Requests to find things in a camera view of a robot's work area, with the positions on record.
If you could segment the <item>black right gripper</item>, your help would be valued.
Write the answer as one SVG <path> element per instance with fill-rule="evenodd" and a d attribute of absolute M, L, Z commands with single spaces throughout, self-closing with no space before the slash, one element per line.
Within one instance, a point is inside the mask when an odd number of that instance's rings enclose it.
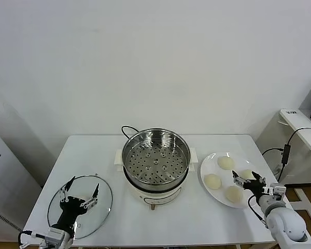
<path fill-rule="evenodd" d="M 251 173 L 255 179 L 245 180 L 244 178 L 240 177 L 234 170 L 232 170 L 233 182 L 240 187 L 244 187 L 244 189 L 250 190 L 256 199 L 260 199 L 260 197 L 263 195 L 264 187 L 266 187 L 265 178 L 254 171 Z"/>

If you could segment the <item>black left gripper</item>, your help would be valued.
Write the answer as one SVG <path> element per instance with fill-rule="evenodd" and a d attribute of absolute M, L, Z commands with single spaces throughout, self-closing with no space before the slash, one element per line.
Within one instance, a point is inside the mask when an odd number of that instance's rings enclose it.
<path fill-rule="evenodd" d="M 93 208 L 97 205 L 98 199 L 98 189 L 99 184 L 97 184 L 93 195 L 88 200 L 80 199 L 73 196 L 68 196 L 68 191 L 70 190 L 75 176 L 72 177 L 63 187 L 60 188 L 60 208 L 62 213 L 53 228 L 63 230 L 67 233 L 74 233 L 74 224 L 78 216 L 87 213 L 88 209 Z"/>

